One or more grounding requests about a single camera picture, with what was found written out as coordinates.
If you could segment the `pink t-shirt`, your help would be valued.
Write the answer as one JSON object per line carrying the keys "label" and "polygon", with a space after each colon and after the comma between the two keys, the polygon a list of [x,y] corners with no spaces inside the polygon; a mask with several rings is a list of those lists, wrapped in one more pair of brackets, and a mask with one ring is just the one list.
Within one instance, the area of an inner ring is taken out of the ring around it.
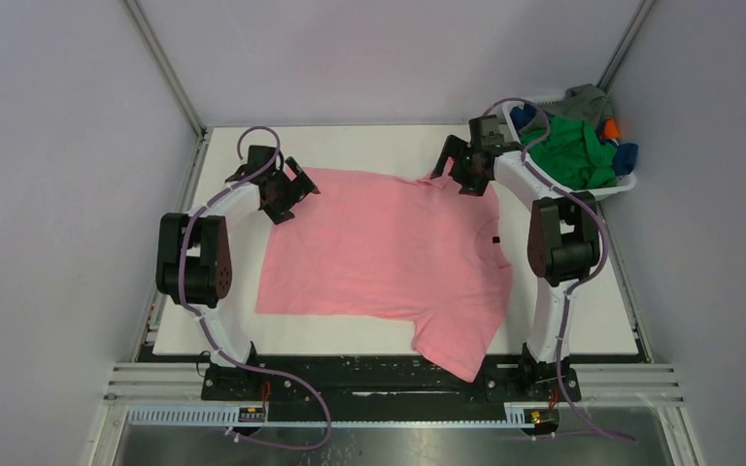
{"label": "pink t-shirt", "polygon": [[271,230],[256,311],[409,321],[413,350],[473,382],[512,287],[495,191],[464,195],[447,176],[309,175],[317,193]]}

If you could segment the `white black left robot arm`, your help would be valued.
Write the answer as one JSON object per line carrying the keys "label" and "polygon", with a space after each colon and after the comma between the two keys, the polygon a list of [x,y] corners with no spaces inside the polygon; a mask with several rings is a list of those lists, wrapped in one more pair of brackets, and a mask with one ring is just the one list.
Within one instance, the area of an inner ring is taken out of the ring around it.
{"label": "white black left robot arm", "polygon": [[221,302],[235,279],[228,225],[258,212],[281,224],[294,218],[296,204],[319,192],[294,158],[277,148],[253,145],[247,162],[210,200],[186,213],[168,213],[160,220],[156,289],[198,324],[210,362],[230,367],[224,383],[238,398],[257,395],[263,376],[287,378],[289,374],[258,366],[252,339],[243,330],[231,337],[221,322]]}

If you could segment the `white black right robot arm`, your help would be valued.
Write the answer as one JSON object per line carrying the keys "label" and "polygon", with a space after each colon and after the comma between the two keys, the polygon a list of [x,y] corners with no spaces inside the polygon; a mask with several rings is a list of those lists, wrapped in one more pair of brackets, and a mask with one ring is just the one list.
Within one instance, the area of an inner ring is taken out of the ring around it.
{"label": "white black right robot arm", "polygon": [[497,182],[530,214],[526,253],[537,278],[536,308],[512,380],[527,398],[541,400],[566,381],[573,297],[607,258],[603,223],[593,194],[569,191],[541,172],[526,146],[505,139],[498,116],[478,116],[468,126],[467,140],[447,137],[430,175],[450,176],[470,196]]}

